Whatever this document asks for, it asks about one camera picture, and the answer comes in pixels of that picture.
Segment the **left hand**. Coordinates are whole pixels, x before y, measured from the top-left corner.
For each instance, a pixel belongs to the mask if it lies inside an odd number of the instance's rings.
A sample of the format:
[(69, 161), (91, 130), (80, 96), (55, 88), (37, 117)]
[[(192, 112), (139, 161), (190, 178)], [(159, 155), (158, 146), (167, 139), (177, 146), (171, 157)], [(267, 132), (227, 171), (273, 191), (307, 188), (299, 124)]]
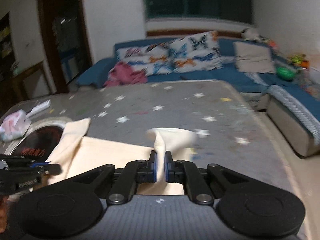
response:
[(0, 197), (0, 233), (3, 233), (7, 227), (7, 196)]

